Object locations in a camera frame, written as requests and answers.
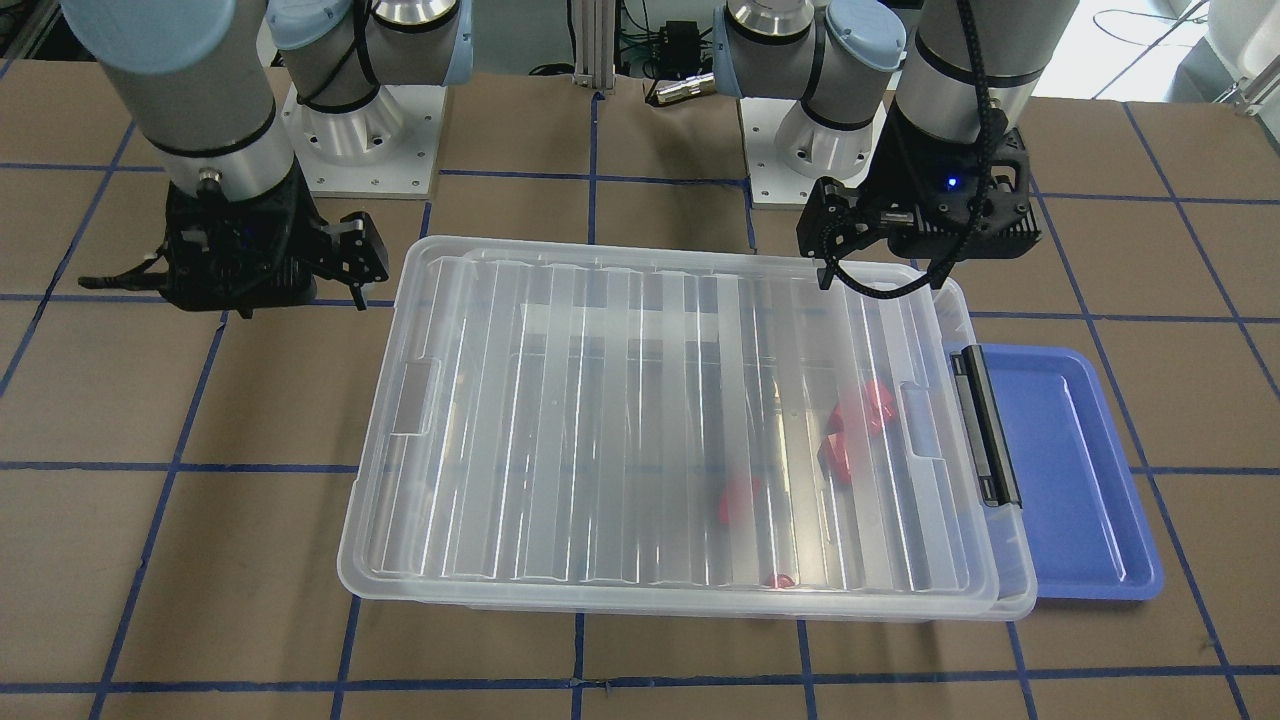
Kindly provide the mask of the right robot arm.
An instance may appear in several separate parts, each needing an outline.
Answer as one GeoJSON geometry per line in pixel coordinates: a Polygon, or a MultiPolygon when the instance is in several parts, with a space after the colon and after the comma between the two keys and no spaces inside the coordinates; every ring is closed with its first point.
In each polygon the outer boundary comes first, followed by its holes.
{"type": "Polygon", "coordinates": [[[474,68],[468,1],[64,1],[168,174],[159,246],[83,290],[152,292],[188,313],[312,302],[319,281],[358,310],[389,275],[374,219],[323,218],[300,147],[360,167],[410,123],[392,90],[474,68]]]}

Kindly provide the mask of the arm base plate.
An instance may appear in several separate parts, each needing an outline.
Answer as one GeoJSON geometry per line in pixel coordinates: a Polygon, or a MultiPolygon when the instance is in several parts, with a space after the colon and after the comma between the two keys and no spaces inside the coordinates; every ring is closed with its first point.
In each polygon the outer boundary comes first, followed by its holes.
{"type": "Polygon", "coordinates": [[[739,110],[753,204],[782,209],[804,208],[822,177],[859,186],[887,117],[881,102],[869,126],[841,131],[817,123],[799,100],[745,97],[739,110]]]}
{"type": "Polygon", "coordinates": [[[357,110],[326,114],[289,87],[282,122],[316,197],[428,200],[448,88],[384,86],[357,110]]]}

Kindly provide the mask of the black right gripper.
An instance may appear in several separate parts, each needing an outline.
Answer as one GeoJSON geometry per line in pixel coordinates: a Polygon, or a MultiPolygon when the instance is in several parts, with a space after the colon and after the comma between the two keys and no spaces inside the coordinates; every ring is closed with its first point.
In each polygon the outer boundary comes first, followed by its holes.
{"type": "Polygon", "coordinates": [[[188,313],[236,311],[310,302],[320,279],[342,283],[357,309],[366,287],[388,279],[388,251],[366,211],[325,224],[293,165],[275,186],[247,200],[228,199],[202,179],[193,195],[169,184],[163,241],[116,275],[83,275],[84,290],[155,292],[188,313]]]}

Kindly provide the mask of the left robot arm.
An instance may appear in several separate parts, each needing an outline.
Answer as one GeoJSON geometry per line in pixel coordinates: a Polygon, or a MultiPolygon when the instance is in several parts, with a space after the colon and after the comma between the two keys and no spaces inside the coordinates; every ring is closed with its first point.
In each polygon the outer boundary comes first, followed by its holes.
{"type": "Polygon", "coordinates": [[[938,290],[959,263],[1041,241],[1018,120],[1074,1],[727,1],[717,90],[785,100],[781,147],[813,179],[797,251],[823,290],[938,290]]]}

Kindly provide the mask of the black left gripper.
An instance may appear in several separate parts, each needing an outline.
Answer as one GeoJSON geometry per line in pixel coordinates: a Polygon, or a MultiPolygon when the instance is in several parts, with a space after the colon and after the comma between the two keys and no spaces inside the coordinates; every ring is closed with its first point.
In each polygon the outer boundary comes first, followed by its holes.
{"type": "Polygon", "coordinates": [[[957,255],[965,260],[1020,258],[1041,241],[1027,177],[1029,154],[1019,129],[995,113],[1000,137],[991,160],[978,143],[952,143],[918,129],[891,106],[870,169],[860,188],[836,178],[815,179],[797,222],[797,250],[820,264],[818,286],[840,279],[850,290],[872,291],[841,261],[884,238],[899,258],[938,260],[966,238],[972,200],[980,187],[980,233],[957,255]]]}

